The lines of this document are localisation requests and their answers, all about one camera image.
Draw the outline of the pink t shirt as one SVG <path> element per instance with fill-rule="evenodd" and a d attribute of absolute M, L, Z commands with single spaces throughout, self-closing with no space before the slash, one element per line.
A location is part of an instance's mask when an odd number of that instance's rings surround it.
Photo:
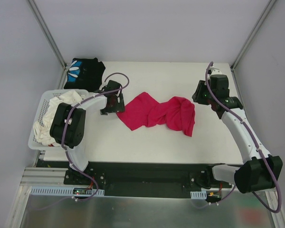
<path fill-rule="evenodd" d="M 191 137 L 195 124 L 195 105 L 184 97 L 174 96 L 159 103 L 147 92 L 136 96 L 117 113 L 118 118 L 132 131 L 145 126 L 165 124 L 169 129 L 181 131 Z"/>

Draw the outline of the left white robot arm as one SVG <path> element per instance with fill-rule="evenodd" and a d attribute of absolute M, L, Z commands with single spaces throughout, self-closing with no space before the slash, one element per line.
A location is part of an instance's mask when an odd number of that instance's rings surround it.
<path fill-rule="evenodd" d="M 75 170 L 74 178 L 87 184 L 91 173 L 86 170 L 88 159 L 85 153 L 85 127 L 88 114 L 101 115 L 123 112 L 125 110 L 122 85 L 109 80 L 90 97 L 75 105 L 62 102 L 58 105 L 49 134 L 65 151 L 70 167 Z"/>

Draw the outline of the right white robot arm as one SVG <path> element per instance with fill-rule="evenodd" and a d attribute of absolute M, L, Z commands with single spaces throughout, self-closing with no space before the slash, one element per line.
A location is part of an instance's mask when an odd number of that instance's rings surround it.
<path fill-rule="evenodd" d="M 275 188 L 280 191 L 278 178 L 283 166 L 279 156 L 273 156 L 263 146 L 251 128 L 243 106 L 237 97 L 229 95 L 226 75 L 206 75 L 192 96 L 194 102 L 210 105 L 230 131 L 240 151 L 243 165 L 234 167 L 215 164 L 204 175 L 205 184 L 216 187 L 221 181 L 234 184 L 241 193 Z"/>

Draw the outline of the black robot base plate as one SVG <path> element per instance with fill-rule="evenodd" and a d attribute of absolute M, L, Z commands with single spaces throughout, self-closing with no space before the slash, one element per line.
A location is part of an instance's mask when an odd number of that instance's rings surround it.
<path fill-rule="evenodd" d="M 208 164 L 90 162 L 81 174 L 68 168 L 65 185 L 86 186 L 94 178 L 93 188 L 106 196 L 188 199 L 190 193 L 206 186 L 230 189 L 227 182 L 210 180 Z"/>

